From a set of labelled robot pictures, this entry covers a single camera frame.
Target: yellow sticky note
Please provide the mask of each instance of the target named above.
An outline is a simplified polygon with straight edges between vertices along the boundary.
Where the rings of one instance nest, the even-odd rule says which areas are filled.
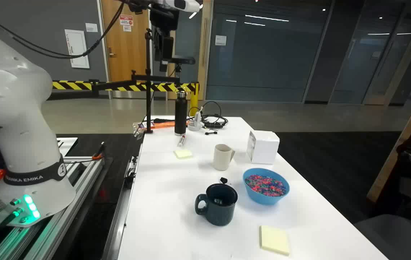
[[[193,155],[193,153],[190,150],[187,150],[187,148],[177,148],[177,150],[174,150],[174,154],[175,154],[177,158],[186,158],[186,157],[191,157]]]
[[[278,254],[289,254],[288,235],[279,228],[259,226],[260,246]]]

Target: blue bowl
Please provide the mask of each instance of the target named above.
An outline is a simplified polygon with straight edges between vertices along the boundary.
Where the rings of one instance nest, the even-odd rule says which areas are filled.
[[[266,177],[271,177],[271,179],[275,179],[275,180],[279,180],[284,186],[284,193],[281,196],[266,196],[263,193],[259,193],[259,192],[255,192],[252,190],[248,183],[246,183],[246,179],[252,174],[259,174],[259,176],[266,176]],[[262,168],[262,167],[250,167],[248,168],[245,173],[243,173],[243,183],[245,183],[245,187],[246,187],[246,192],[249,194],[249,197],[258,203],[262,203],[262,205],[273,205],[276,203],[282,196],[285,196],[288,192],[289,192],[289,184],[288,181],[279,176],[276,171],[272,171],[272,170],[268,170],[268,168]]]

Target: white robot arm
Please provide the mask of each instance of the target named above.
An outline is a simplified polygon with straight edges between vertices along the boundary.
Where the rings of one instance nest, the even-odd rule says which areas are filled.
[[[49,73],[0,40],[0,151],[7,167],[0,200],[21,209],[21,225],[59,212],[74,196],[40,111],[50,90]]]

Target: white box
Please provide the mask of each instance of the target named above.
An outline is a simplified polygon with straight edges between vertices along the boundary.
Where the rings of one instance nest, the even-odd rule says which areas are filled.
[[[279,138],[273,131],[249,131],[246,155],[252,163],[269,164],[273,163]]]

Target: table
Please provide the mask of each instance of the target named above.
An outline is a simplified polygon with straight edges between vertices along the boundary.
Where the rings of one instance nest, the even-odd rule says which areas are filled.
[[[249,131],[239,116],[229,116],[224,129],[216,135],[187,131],[183,147],[193,151],[190,158],[175,158],[173,150],[180,135],[173,128],[145,135],[125,205],[128,212],[118,258],[386,258],[281,155],[273,164],[249,163],[245,155]],[[226,171],[211,167],[217,142],[236,151]],[[272,168],[289,181],[289,193],[275,206],[258,205],[246,194],[242,173],[253,166]],[[220,176],[229,179],[239,197],[233,219],[214,226],[194,212],[194,197]],[[289,255],[260,249],[259,225],[285,229]]]

